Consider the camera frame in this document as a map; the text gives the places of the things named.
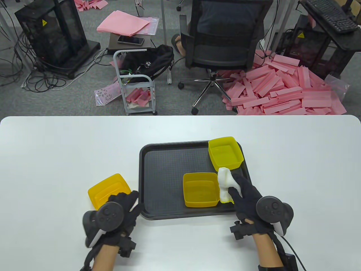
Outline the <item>person's left hand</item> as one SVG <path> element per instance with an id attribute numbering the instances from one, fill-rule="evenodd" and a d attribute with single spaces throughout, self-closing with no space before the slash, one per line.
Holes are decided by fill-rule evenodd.
<path id="1" fill-rule="evenodd" d="M 83 215 L 85 246 L 93 248 L 101 244 L 120 247 L 125 239 L 129 239 L 136 219 L 143 210 L 142 204 L 136 204 L 138 198 L 138 191 L 110 195 L 99 210 L 87 211 Z"/>

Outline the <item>person's right hand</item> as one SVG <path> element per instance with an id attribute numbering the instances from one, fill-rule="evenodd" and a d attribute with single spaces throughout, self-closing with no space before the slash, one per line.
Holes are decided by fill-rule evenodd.
<path id="1" fill-rule="evenodd" d="M 240 186 L 240 192 L 233 186 L 228 188 L 228 193 L 234 202 L 236 215 L 240 221 L 249 220 L 254 223 L 255 233 L 268 234 L 273 231 L 271 224 L 264 222 L 258 216 L 256 204 L 262 198 L 260 192 L 247 179 L 239 174 L 233 174 L 233 179 Z"/>

